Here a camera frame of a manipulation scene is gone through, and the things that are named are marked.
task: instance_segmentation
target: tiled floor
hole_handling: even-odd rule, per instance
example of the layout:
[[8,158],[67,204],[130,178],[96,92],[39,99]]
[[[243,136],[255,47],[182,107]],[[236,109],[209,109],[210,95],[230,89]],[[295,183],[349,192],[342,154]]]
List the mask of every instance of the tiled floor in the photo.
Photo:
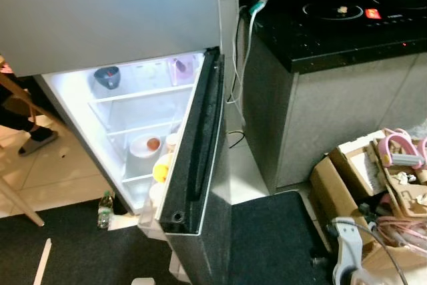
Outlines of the tiled floor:
[[[233,129],[239,128],[239,118],[235,117],[233,121]],[[44,116],[39,116],[38,124],[58,130],[60,137],[25,158],[20,158],[17,151],[27,139],[27,134],[0,127],[0,145],[3,146],[0,150],[0,175],[34,210],[93,200],[101,197],[105,190],[110,190],[72,133],[58,128]],[[240,138],[240,133],[229,134],[229,144]],[[233,204],[268,195],[245,139],[230,150],[230,164],[233,164],[230,168]],[[299,184],[290,186],[290,190],[299,191],[310,217],[320,230],[308,201],[310,186]],[[21,214],[21,211],[0,194],[0,218],[15,214]],[[136,222],[134,218],[123,217],[115,221],[113,229],[135,225]]]

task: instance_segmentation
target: refrigerator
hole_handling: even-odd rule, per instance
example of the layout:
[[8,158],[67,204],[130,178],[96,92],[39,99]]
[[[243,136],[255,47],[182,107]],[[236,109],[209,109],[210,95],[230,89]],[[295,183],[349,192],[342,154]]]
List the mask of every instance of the refrigerator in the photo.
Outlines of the refrigerator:
[[[230,261],[218,3],[0,0],[2,55],[17,76],[35,76],[125,207],[149,212],[192,284],[227,284]],[[153,166],[171,133],[154,206]],[[149,157],[144,144],[143,156],[132,149],[147,137]]]

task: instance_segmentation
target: plug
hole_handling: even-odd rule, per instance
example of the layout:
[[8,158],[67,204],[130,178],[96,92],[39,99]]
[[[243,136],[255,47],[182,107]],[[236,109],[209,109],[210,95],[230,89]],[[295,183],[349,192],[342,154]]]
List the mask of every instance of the plug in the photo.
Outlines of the plug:
[[258,0],[255,5],[249,9],[249,14],[252,16],[254,13],[260,12],[267,4],[268,0]]

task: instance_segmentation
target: black countertop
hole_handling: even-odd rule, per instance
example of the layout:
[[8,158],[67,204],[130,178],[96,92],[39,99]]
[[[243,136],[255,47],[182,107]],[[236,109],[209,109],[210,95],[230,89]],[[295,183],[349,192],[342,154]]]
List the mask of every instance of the black countertop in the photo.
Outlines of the black countertop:
[[292,73],[353,65],[427,51],[427,17],[389,21],[319,22],[268,10],[254,33]]

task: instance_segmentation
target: refrigerator freezer door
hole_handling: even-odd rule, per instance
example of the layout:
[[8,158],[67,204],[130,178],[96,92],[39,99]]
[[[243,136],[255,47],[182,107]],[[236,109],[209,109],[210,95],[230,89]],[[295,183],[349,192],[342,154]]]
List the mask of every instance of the refrigerator freezer door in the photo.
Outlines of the refrigerator freezer door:
[[0,0],[0,53],[18,76],[220,44],[218,0]]
[[222,63],[206,55],[156,218],[193,285],[227,284],[231,204]]

